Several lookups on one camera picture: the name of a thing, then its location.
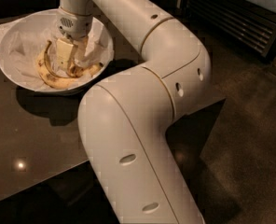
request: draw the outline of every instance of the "dark floor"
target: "dark floor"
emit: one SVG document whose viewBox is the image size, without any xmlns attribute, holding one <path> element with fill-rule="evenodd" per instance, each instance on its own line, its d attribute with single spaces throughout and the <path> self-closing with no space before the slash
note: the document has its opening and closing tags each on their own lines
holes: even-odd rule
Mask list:
<svg viewBox="0 0 276 224">
<path fill-rule="evenodd" d="M 252 51 L 193 19 L 227 99 L 166 133 L 207 224 L 276 223 L 276 77 Z M 88 163 L 0 202 L 0 224 L 117 223 Z"/>
</svg>

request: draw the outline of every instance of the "white robotic arm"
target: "white robotic arm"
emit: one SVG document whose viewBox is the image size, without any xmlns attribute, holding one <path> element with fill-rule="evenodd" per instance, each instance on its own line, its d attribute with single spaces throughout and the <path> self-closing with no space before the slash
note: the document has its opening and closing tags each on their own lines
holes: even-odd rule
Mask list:
<svg viewBox="0 0 276 224">
<path fill-rule="evenodd" d="M 96 84 L 78 110 L 83 145 L 118 220 L 204 223 L 165 132 L 185 114 L 213 103 L 205 97 L 213 96 L 208 92 L 211 64 L 205 47 L 148 0 L 92 1 L 145 59 Z M 73 3 L 61 3 L 61 11 L 75 10 L 65 4 Z M 76 15 L 59 13 L 59 26 L 77 39 L 80 33 L 61 23 L 62 14 L 68 20 L 70 13 Z"/>
</svg>

